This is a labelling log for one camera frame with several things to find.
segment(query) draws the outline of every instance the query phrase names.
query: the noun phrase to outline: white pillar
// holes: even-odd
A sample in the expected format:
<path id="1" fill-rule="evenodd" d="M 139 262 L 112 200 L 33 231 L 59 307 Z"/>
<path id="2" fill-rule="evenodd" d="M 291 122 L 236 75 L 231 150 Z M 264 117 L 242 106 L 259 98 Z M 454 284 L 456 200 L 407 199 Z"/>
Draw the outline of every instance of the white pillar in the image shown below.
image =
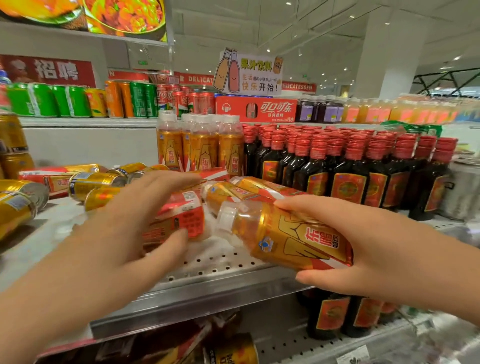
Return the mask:
<path id="1" fill-rule="evenodd" d="M 410 92 L 429 27 L 430 19 L 402 10 L 371 12 L 354 97 L 394 99 Z"/>

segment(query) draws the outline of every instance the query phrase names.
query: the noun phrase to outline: red cardboard box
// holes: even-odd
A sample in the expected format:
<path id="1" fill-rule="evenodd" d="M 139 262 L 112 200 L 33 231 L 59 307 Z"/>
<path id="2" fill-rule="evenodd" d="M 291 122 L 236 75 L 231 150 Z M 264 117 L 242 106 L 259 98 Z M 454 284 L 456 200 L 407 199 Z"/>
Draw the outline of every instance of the red cardboard box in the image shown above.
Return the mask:
<path id="1" fill-rule="evenodd" d="M 297 101 L 289 98 L 217 96 L 216 113 L 240 115 L 241 122 L 294 122 Z"/>

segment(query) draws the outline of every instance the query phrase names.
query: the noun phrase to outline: ceiling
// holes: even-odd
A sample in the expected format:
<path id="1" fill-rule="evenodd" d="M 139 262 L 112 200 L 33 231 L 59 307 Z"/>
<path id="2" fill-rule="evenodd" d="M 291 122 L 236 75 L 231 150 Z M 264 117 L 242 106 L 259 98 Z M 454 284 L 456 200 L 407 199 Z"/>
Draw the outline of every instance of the ceiling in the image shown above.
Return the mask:
<path id="1" fill-rule="evenodd" d="M 440 67 L 480 67 L 480 1 L 476 0 L 171 3 L 175 34 L 173 69 L 179 72 L 213 71 L 225 47 L 254 54 L 268 54 L 269 49 L 270 54 L 284 57 L 284 79 L 322 86 L 335 82 L 350 84 L 355 80 L 368 13 L 381 6 L 431 20 L 417 73 L 439 72 Z M 155 58 L 168 63 L 165 48 L 149 48 Z"/>

